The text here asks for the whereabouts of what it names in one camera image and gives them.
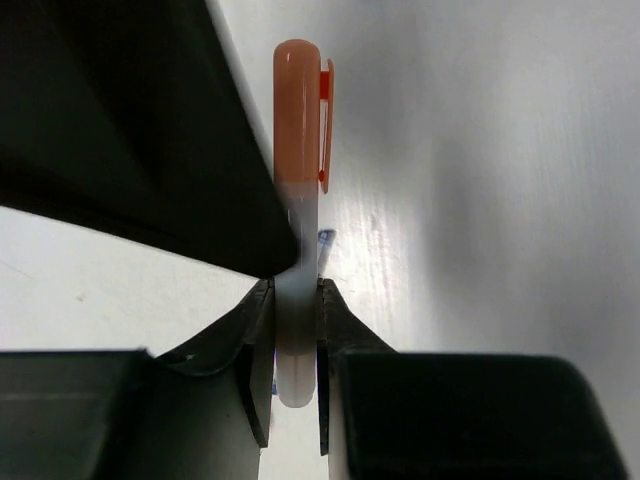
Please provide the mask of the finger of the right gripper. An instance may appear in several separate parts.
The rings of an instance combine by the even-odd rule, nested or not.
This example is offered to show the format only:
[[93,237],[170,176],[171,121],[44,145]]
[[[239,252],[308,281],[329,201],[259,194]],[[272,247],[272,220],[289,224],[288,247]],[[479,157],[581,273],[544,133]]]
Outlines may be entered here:
[[238,273],[299,257],[205,1],[5,1],[1,203]]

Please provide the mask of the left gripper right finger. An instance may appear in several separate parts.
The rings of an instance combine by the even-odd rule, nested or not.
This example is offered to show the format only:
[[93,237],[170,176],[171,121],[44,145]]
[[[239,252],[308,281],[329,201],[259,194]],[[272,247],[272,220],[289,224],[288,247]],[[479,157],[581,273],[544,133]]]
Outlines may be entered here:
[[320,450],[333,479],[625,479],[595,393],[564,359],[400,353],[316,297]]

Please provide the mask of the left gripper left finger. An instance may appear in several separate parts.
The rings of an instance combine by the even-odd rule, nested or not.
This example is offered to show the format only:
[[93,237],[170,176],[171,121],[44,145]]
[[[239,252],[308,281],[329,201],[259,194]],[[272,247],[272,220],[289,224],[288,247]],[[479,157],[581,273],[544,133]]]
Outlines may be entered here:
[[5,479],[254,479],[267,446],[273,287],[161,356],[5,351]]

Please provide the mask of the orange capped highlighter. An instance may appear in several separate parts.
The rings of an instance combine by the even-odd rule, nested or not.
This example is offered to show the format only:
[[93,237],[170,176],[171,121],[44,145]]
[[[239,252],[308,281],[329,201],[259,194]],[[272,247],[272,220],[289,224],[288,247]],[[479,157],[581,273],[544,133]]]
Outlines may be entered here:
[[329,189],[335,68],[306,40],[273,57],[274,182],[284,197],[299,258],[275,279],[276,388],[290,408],[315,390],[319,196]]

